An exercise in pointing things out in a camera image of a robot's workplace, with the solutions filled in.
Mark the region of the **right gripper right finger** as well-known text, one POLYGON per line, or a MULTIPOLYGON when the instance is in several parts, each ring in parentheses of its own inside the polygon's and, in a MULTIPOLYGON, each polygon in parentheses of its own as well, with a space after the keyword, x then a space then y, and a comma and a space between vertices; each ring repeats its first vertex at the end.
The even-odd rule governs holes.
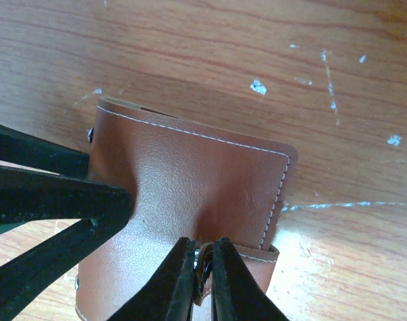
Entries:
POLYGON ((231 241, 213 245, 213 320, 287 320, 265 295, 231 241))

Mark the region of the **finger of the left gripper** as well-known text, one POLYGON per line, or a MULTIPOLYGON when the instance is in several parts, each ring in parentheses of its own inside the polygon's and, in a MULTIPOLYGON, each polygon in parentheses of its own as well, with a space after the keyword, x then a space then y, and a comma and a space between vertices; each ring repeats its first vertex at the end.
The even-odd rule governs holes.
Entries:
POLYGON ((0 125, 0 161, 85 179, 90 156, 0 125))
POLYGON ((0 267, 0 320, 12 320, 42 291, 126 226, 126 189, 0 165, 0 225, 76 223, 0 267))

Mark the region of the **brown leather card holder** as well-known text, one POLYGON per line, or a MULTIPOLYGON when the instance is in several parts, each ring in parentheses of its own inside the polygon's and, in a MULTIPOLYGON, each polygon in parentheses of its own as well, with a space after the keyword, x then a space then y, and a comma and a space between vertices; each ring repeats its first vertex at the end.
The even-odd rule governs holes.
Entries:
POLYGON ((142 289, 181 237, 228 237, 263 291, 297 161, 289 144, 229 132, 113 98, 98 101, 88 177, 135 198, 128 224, 83 259, 82 320, 107 320, 142 289))

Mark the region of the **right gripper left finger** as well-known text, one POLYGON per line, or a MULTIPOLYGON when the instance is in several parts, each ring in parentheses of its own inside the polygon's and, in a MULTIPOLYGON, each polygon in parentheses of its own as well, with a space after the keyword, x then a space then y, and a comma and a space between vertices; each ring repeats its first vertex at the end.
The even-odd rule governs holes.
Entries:
POLYGON ((181 237, 145 286, 110 320, 190 320, 195 242, 181 237))

